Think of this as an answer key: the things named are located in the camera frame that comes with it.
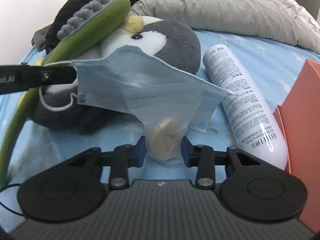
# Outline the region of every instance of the orange box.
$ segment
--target orange box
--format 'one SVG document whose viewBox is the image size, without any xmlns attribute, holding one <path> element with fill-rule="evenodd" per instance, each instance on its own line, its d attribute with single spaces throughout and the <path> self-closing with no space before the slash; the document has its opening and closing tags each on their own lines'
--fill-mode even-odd
<svg viewBox="0 0 320 240">
<path fill-rule="evenodd" d="M 289 148 L 286 171 L 307 187 L 300 220 L 320 231 L 320 63 L 307 60 L 282 106 L 274 112 Z"/>
</svg>

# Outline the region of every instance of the black cable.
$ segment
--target black cable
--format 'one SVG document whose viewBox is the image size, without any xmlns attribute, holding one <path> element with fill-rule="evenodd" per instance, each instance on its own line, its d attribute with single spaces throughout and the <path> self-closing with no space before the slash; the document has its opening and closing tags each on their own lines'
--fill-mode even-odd
<svg viewBox="0 0 320 240">
<path fill-rule="evenodd" d="M 5 186 L 5 187 L 3 187 L 3 188 L 0 190 L 0 193 L 3 192 L 4 190 L 8 189 L 8 188 L 11 188 L 11 187 L 20 187 L 20 186 L 21 186 L 20 183 L 11 184 L 11 185 Z M 6 207 L 5 205 L 3 205 L 3 204 L 1 203 L 1 201 L 0 201 L 0 205 L 3 206 L 3 207 L 4 207 L 6 210 L 8 210 L 9 212 L 11 212 L 11 213 L 13 213 L 13 214 L 15 214 L 15 215 L 17 215 L 17 216 L 24 217 L 23 214 L 18 213 L 18 212 L 15 212 L 15 211 L 13 211 L 12 209 L 10 209 L 10 208 Z"/>
</svg>

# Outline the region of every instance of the blue bedsheet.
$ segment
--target blue bedsheet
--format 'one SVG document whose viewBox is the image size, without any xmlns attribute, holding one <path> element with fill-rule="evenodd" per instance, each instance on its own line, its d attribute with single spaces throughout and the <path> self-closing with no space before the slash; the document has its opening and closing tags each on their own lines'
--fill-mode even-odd
<svg viewBox="0 0 320 240">
<path fill-rule="evenodd" d="M 312 52 L 263 38 L 245 37 L 227 33 L 195 31 L 201 42 L 202 55 L 213 45 L 226 44 L 247 68 L 272 111 L 282 104 L 306 59 L 320 61 Z M 32 48 L 22 62 L 35 64 L 44 56 L 44 51 Z M 210 81 L 203 64 L 196 74 Z M 16 109 L 21 93 L 0 96 L 0 142 Z M 206 144 L 218 151 L 234 145 L 234 138 L 221 104 L 212 116 L 212 123 L 219 131 L 208 130 L 205 134 L 189 130 L 187 137 L 193 144 Z M 94 135 L 78 135 L 72 129 L 49 131 L 28 121 L 14 149 L 10 163 L 11 183 L 21 183 L 27 178 L 48 169 L 90 147 L 111 151 L 122 144 L 135 144 L 143 134 L 143 125 L 131 115 L 123 114 Z M 102 182 L 108 181 L 109 168 L 105 168 Z M 191 179 L 196 168 L 186 168 L 182 158 L 167 162 L 146 157 L 142 168 L 130 168 L 130 180 L 134 179 Z M 223 167 L 216 169 L 217 182 L 225 179 Z M 8 207 L 19 211 L 15 194 L 17 189 L 0 193 L 0 200 Z M 7 232 L 14 230 L 23 218 L 0 207 L 0 225 Z"/>
</svg>

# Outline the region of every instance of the surgical face mask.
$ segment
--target surgical face mask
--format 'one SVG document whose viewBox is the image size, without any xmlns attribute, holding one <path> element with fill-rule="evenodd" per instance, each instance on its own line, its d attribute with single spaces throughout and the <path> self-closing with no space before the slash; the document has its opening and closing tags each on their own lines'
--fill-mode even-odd
<svg viewBox="0 0 320 240">
<path fill-rule="evenodd" d="M 157 86 L 170 84 L 189 84 L 188 90 L 179 91 L 180 98 L 188 98 L 190 89 L 199 90 L 197 100 L 199 107 L 189 122 L 189 128 L 205 132 L 211 121 L 215 108 L 226 96 L 231 95 L 227 90 L 221 89 L 190 73 L 174 68 L 157 57 L 150 56 L 138 47 L 123 46 L 109 56 L 101 59 L 71 60 L 69 63 L 77 70 L 78 95 L 77 102 L 81 105 L 95 106 L 115 110 L 118 112 L 134 114 L 128 108 L 130 93 L 126 89 L 140 88 L 139 93 L 149 95 L 150 87 L 157 91 Z M 162 93 L 162 102 L 169 90 L 158 90 Z M 140 104 L 148 105 L 147 97 Z M 68 106 L 52 111 L 63 111 Z"/>
</svg>

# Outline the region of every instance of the metal screw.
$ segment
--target metal screw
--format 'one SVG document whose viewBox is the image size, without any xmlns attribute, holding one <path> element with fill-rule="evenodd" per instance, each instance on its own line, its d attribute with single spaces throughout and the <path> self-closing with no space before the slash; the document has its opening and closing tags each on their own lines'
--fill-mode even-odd
<svg viewBox="0 0 320 240">
<path fill-rule="evenodd" d="M 209 178 L 201 178 L 201 179 L 198 179 L 198 184 L 204 187 L 211 186 L 213 184 L 213 180 Z"/>
<path fill-rule="evenodd" d="M 115 187 L 122 187 L 127 181 L 124 178 L 114 178 L 111 180 L 111 184 Z"/>
</svg>

